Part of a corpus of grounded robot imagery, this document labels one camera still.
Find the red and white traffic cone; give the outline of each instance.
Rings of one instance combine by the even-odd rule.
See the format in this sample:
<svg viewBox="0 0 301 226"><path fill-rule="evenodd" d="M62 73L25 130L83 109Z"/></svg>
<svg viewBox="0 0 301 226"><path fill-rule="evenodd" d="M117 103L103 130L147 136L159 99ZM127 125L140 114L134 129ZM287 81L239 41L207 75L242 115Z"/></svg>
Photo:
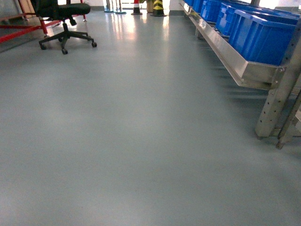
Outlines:
<svg viewBox="0 0 301 226"><path fill-rule="evenodd" d="M134 0L134 12L131 15L142 15L139 9L139 0Z"/></svg>

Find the stanchion pole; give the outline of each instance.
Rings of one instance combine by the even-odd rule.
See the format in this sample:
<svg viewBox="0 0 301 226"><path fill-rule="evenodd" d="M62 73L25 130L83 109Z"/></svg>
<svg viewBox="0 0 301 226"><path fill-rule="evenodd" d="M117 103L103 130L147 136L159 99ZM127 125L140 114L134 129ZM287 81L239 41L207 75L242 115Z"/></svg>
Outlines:
<svg viewBox="0 0 301 226"><path fill-rule="evenodd" d="M117 9L116 14L125 14L125 13L126 12L122 12L121 1L119 0L119 12L118 12L118 9Z"/></svg>

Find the stainless steel shelf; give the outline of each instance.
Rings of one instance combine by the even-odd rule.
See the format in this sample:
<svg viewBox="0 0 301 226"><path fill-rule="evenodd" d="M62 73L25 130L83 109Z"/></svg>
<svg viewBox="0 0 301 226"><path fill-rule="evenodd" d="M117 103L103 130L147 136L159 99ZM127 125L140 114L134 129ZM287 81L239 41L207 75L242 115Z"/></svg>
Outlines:
<svg viewBox="0 0 301 226"><path fill-rule="evenodd" d="M245 60L192 7L188 6L184 1L180 2L180 6L219 57L237 85L266 90L275 88L277 82L273 79L276 74L283 71L283 68Z"/></svg>

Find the perforated metal post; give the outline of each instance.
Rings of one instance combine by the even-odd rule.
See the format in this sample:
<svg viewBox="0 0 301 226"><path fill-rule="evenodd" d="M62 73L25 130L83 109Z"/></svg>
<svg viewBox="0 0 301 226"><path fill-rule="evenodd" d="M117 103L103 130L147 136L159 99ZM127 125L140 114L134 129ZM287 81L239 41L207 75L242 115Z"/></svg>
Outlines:
<svg viewBox="0 0 301 226"><path fill-rule="evenodd" d="M277 148L281 149L285 143L291 142L294 131L296 131L295 125L299 122L299 119L296 117L298 109L301 106L301 90L295 100L295 103L291 109L289 116L286 119L286 122L279 133L279 142L277 144Z"/></svg>
<svg viewBox="0 0 301 226"><path fill-rule="evenodd" d="M258 137L269 137L275 134L275 126L301 73L301 20L299 19L293 37L285 52L263 107L255 132Z"/></svg>

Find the chair base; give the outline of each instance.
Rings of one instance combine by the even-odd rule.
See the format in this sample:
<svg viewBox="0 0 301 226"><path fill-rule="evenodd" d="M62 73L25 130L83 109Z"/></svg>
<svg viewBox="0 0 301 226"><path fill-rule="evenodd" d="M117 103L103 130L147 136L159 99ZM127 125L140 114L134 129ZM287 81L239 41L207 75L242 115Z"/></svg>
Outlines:
<svg viewBox="0 0 301 226"><path fill-rule="evenodd" d="M88 41L92 41L92 47L97 46L97 43L94 42L93 38L88 36L87 32L71 32L71 31L68 30L68 26L65 23L65 21L63 22L63 27L64 27L63 32L61 32L59 34L56 34L54 36L51 36L51 37L47 37L47 38L39 41L39 44L40 44L40 47L41 47L42 50L47 49L46 46L43 45L43 43L58 39L61 42L62 53L65 55L65 54L68 53L68 51L65 49L65 45L66 45L67 40L70 37L79 38L79 39L86 39Z"/></svg>

